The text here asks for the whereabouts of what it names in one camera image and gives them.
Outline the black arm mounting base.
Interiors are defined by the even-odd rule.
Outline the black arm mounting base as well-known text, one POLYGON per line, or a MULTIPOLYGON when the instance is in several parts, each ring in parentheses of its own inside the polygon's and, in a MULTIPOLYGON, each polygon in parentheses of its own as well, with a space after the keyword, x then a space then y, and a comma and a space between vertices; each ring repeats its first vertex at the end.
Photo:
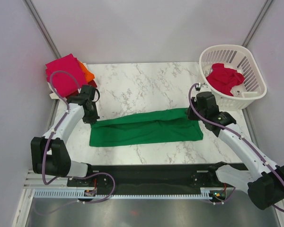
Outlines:
POLYGON ((200 188, 222 188, 214 171, 224 163, 168 164, 168 165, 109 165, 89 166, 90 179, 73 179, 68 187, 95 186, 106 194, 110 192, 197 192, 200 188))

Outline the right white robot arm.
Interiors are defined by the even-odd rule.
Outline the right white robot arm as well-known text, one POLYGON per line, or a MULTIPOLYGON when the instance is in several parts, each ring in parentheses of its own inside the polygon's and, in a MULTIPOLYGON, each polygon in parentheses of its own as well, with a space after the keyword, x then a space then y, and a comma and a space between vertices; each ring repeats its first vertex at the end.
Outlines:
POLYGON ((284 165, 279 166, 246 138, 235 118, 229 112, 220 111, 211 92, 200 92, 195 97, 189 95, 188 100, 188 119, 201 121, 247 168, 238 170, 229 164, 217 163, 207 174, 208 183, 212 186, 226 183, 243 191, 260 210, 275 207, 284 200, 284 165))

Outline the green t shirt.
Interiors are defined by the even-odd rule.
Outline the green t shirt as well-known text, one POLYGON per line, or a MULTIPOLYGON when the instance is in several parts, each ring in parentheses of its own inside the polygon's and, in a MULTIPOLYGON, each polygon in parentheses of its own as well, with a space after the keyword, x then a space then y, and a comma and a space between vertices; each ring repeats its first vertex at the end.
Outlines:
POLYGON ((185 108, 137 113, 91 125, 91 147, 118 147, 182 141, 200 141, 198 121, 189 120, 185 108))

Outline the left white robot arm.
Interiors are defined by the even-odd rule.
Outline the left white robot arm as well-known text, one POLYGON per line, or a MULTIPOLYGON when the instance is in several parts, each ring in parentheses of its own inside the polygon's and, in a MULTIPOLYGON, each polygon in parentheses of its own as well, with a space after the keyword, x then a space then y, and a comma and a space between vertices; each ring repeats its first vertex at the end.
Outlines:
POLYGON ((77 177, 84 186, 94 182, 94 174, 86 163, 72 161, 66 143, 79 121, 94 124, 99 119, 96 102, 99 91, 83 85, 80 93, 66 100, 66 110, 42 137, 31 140, 32 167, 36 174, 55 177, 77 177))

